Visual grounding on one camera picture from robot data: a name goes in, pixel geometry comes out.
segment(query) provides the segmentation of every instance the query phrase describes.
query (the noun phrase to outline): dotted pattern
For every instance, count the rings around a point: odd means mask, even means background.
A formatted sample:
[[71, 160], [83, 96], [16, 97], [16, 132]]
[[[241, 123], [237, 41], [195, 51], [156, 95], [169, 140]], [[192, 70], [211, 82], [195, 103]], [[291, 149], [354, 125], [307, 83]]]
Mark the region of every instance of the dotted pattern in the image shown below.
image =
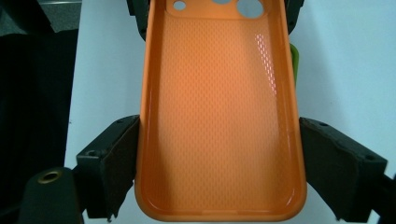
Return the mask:
[[267, 22], [165, 14], [142, 169], [153, 206], [260, 213], [288, 203], [297, 169], [284, 111], [290, 77], [274, 67], [285, 62], [273, 62]]

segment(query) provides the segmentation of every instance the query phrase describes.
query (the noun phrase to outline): white backdrop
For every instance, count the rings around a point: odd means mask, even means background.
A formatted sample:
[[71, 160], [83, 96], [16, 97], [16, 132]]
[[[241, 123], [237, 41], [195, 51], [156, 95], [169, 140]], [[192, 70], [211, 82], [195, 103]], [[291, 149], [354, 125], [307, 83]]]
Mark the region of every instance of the white backdrop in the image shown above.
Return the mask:
[[[327, 122], [387, 158], [389, 176], [396, 173], [395, 8], [393, 0], [306, 0], [290, 36], [300, 51], [300, 116]], [[126, 0], [84, 0], [79, 27], [65, 160], [70, 168], [114, 120], [139, 113], [145, 45]], [[377, 220], [372, 213], [369, 223]], [[131, 189], [112, 223], [159, 222], [141, 212]], [[303, 211], [285, 223], [339, 222], [308, 187]]]

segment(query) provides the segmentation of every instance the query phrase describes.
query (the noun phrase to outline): orange phone case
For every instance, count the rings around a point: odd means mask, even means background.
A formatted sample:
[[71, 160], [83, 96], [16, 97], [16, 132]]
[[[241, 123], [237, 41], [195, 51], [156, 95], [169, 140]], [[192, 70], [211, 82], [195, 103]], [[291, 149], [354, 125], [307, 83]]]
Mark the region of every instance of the orange phone case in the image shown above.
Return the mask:
[[279, 221], [306, 183], [284, 0], [151, 0], [135, 197], [163, 221]]

